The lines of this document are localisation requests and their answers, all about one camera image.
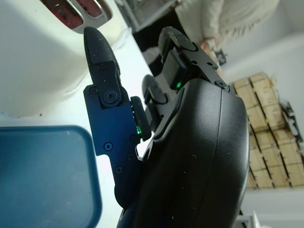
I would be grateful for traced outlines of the person's bare hand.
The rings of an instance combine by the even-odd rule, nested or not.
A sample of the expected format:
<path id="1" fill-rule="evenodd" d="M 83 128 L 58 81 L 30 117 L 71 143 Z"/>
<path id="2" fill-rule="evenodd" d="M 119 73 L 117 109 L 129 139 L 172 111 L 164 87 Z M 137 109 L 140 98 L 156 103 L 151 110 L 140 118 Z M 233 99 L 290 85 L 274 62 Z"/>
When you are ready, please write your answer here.
<path id="1" fill-rule="evenodd" d="M 220 67 L 219 60 L 216 56 L 216 53 L 221 50 L 218 44 L 218 36 L 204 38 L 203 42 L 201 43 L 201 48 L 207 53 L 212 61 L 215 62 L 218 67 Z"/>

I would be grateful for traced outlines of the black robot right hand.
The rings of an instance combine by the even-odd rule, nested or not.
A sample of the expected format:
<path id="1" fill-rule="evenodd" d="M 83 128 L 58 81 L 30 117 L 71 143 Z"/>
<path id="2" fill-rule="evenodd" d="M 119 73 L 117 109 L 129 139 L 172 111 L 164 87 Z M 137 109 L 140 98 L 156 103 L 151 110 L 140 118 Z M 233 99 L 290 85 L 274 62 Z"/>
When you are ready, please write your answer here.
<path id="1" fill-rule="evenodd" d="M 184 34 L 159 36 L 161 87 L 129 97 L 105 37 L 84 30 L 93 81 L 84 90 L 96 155 L 109 157 L 120 228 L 231 228 L 249 172 L 244 102 L 211 58 Z"/>

